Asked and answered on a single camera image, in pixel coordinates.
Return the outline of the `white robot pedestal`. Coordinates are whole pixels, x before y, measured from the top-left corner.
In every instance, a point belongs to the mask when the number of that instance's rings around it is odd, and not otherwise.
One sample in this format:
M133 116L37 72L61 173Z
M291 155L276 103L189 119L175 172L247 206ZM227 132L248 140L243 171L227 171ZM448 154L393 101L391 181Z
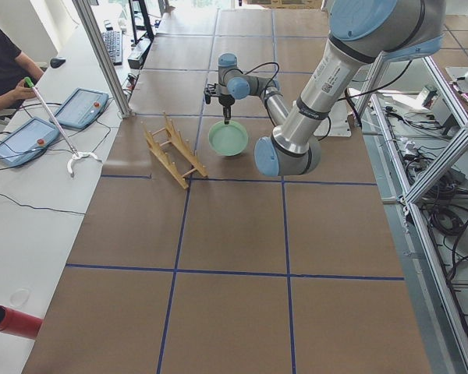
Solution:
M334 104L327 119L321 122L318 128L314 131L316 137L322 137L328 134L328 137L350 137L351 130L348 122L348 104L346 101L340 101Z

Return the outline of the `far teach pendant tablet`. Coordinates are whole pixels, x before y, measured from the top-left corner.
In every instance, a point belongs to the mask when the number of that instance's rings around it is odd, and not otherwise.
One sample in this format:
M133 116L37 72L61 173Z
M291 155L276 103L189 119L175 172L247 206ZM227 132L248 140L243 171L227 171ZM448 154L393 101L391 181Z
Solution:
M63 128L85 129L104 111L109 95L77 88L57 109L55 118Z

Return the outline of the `aluminium frame post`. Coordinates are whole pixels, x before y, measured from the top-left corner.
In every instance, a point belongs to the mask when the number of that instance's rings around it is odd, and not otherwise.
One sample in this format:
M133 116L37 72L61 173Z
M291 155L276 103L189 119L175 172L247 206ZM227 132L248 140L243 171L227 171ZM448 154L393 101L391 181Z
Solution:
M111 94L119 109L122 118L128 118L133 113L128 104L127 96L125 95L119 78L116 74L114 65L106 50L101 32L98 27L97 20L93 14L91 5L87 0L72 0L75 10L80 18L80 21L85 29L89 42L93 48L97 58L99 67L103 73L106 83L111 91Z

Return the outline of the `metal reacher grabber tool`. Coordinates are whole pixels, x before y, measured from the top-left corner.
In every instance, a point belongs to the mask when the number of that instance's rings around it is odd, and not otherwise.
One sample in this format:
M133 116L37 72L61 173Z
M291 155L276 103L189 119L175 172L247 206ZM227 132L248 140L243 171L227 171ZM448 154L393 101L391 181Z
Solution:
M94 152L82 152L82 151L78 151L77 148L75 148L75 146L72 144L72 142L69 140L69 137L66 135L66 132L64 131L64 129L61 127L61 125L59 124L59 121L57 120L57 118L54 116L54 114L52 113L50 107L47 105L47 103L45 102L44 98L41 96L39 90L35 87L35 85L33 84L33 82L31 81L30 77L26 77L24 79L25 81L25 84L28 85L29 88L32 89L32 91L34 92L35 96L37 97L37 99L40 101L42 107L44 108L44 110L46 111L46 113L48 114L48 117L51 119L51 121L54 123L54 125L56 126L56 128L60 131L63 139L67 142L70 150L71 150L71 153L72 153L72 156L71 156L71 159L67 162L67 171L68 173L70 174L70 176L73 178L75 173L74 173L74 170L73 170L73 163L75 161L79 161L81 159L84 159L84 158L87 158L87 157L92 157L93 159L95 159L96 161L98 162L102 162L102 159L100 159Z

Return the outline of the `wooden plate rack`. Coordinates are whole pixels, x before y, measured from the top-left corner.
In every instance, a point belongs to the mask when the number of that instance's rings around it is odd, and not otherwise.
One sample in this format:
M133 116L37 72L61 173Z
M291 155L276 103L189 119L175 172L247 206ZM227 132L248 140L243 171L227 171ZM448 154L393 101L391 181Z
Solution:
M192 150L190 141L184 139L181 132L175 128L173 120L165 112L163 112L163 117L165 120L163 128L155 131L144 130L147 147L179 185L183 189L188 189L189 184L186 178L195 172L199 173L202 177L207 177L207 169L200 161L197 152ZM169 149L173 149L184 158L191 169L181 173L176 166L176 162L170 157L168 153Z

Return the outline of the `near teach pendant tablet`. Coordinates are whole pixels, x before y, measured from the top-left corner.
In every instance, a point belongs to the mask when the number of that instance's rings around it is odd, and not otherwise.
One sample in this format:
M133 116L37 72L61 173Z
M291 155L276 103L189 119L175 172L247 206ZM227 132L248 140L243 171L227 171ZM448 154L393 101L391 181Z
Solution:
M57 127L33 117L0 140L0 161L18 167L43 152L59 136Z

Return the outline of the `person in black shirt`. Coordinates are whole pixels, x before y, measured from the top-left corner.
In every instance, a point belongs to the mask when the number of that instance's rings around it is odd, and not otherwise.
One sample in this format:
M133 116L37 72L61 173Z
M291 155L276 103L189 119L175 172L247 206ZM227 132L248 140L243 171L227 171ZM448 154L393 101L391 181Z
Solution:
M25 79L37 83L43 74L37 63L0 29L0 111L17 109L25 100L35 98Z

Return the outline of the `teach pendant tablet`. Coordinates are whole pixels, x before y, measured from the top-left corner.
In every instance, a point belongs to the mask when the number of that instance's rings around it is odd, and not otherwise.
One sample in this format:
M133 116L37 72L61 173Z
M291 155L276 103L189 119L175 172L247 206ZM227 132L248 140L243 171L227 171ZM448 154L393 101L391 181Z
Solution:
M0 161L18 167L43 152L59 136L57 127L33 117L0 140Z
M77 88L57 109L55 118L63 128L85 129L104 111L109 95Z

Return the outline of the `black keyboard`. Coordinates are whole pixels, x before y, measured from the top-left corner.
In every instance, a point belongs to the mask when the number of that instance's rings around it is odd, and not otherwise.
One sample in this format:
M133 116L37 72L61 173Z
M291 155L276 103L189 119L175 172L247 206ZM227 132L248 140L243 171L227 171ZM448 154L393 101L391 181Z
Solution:
M106 30L101 33L101 38L112 64L121 65L123 60L122 32L117 30Z

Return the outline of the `red cylinder tube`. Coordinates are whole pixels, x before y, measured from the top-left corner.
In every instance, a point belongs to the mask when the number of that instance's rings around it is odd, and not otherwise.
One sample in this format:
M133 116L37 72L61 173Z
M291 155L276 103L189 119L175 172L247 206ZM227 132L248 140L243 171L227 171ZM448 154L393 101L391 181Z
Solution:
M34 340L43 319L0 305L0 333Z

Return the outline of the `black computer mouse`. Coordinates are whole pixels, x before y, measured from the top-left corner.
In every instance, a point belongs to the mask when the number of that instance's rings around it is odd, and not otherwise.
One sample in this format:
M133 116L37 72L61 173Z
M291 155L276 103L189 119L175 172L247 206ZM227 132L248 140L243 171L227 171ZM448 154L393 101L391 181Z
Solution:
M65 63L66 63L66 59L62 58L62 57L55 57L55 58L52 58L50 60L50 66L53 69L58 69L59 67L61 67Z

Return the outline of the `mint green plate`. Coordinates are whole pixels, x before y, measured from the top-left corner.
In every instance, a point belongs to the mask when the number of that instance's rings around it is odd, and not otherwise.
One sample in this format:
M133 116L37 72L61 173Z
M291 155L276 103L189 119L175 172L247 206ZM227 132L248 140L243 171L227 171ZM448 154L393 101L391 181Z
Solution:
M217 122L208 132L211 148L222 156L231 157L242 153L248 141L249 136L245 127L233 120L229 124L223 121Z

